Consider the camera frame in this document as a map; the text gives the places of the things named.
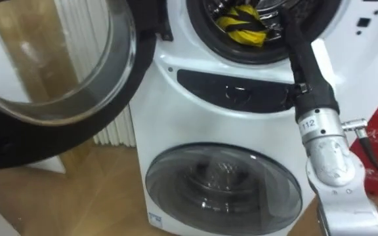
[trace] open washing machine door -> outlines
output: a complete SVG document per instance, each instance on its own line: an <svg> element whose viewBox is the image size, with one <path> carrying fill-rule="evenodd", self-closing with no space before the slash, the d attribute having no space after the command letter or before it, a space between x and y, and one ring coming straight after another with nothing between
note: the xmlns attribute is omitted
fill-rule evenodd
<svg viewBox="0 0 378 236"><path fill-rule="evenodd" d="M294 175L263 154L201 143L158 155L146 175L155 204L186 225L219 235L265 235L302 209Z"/></svg>
<svg viewBox="0 0 378 236"><path fill-rule="evenodd" d="M161 3L0 3L0 168L67 151L120 113L152 62Z"/></svg>

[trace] small label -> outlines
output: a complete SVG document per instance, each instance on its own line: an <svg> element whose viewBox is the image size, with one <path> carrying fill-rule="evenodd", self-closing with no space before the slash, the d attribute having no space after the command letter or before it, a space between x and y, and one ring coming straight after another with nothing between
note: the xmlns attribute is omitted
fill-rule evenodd
<svg viewBox="0 0 378 236"><path fill-rule="evenodd" d="M315 117L308 117L300 122L300 133L301 136L308 134L309 132L315 131L319 129L319 125L316 122Z"/></svg>
<svg viewBox="0 0 378 236"><path fill-rule="evenodd" d="M155 214L152 214L152 213L148 213L148 215L149 215L149 221L153 226L156 226L160 229L163 228L163 221L161 217L156 216Z"/></svg>

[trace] button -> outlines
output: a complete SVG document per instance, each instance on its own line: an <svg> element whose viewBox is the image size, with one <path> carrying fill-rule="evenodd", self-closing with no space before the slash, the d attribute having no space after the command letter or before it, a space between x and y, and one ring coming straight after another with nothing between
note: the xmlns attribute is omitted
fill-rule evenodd
<svg viewBox="0 0 378 236"><path fill-rule="evenodd" d="M251 98L252 92L248 88L226 86L226 97L234 104L245 104Z"/></svg>

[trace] white radiator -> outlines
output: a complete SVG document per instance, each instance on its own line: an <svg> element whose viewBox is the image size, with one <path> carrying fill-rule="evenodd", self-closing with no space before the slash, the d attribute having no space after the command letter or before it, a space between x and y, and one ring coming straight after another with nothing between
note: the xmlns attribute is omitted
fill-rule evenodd
<svg viewBox="0 0 378 236"><path fill-rule="evenodd" d="M108 7L104 0L55 0L68 52L79 81L97 64L108 36ZM101 145L135 147L129 106L94 137Z"/></svg>

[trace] washing machine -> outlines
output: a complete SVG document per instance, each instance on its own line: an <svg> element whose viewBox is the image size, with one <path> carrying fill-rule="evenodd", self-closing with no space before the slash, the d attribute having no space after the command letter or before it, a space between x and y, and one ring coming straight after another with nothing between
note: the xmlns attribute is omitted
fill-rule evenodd
<svg viewBox="0 0 378 236"><path fill-rule="evenodd" d="M71 27L60 23L42 39L36 33L41 26L58 21L48 21L41 9L59 6L42 1L34 10L19 10L25 8L13 6L18 1L0 2L5 12L0 14L0 168L40 161L84 142L133 97L153 226L177 235L289 233L314 194L288 98L293 75L278 32L262 48L235 43L211 18L216 0L87 0L58 1L66 4L57 11ZM278 25L279 5L293 13L314 42L341 118L370 118L378 106L378 1L258 4L270 28ZM71 9L77 12L65 13ZM15 24L5 18L18 12ZM26 24L23 16L29 15L36 20ZM21 25L32 30L17 37ZM15 37L7 42L10 36ZM91 48L91 40L100 44ZM81 80L61 87L65 81L59 78L68 77L55 72L65 63L49 65L65 51L73 62L86 64L75 69ZM56 93L19 100L12 89L26 89L25 78L26 85L50 85Z"/></svg>
<svg viewBox="0 0 378 236"><path fill-rule="evenodd" d="M370 118L378 1L286 4L315 39L341 118ZM208 21L205 1L168 1L167 9L173 41L159 38L131 101L149 222L177 235L288 235L314 193L287 102L284 47L278 39L237 45Z"/></svg>

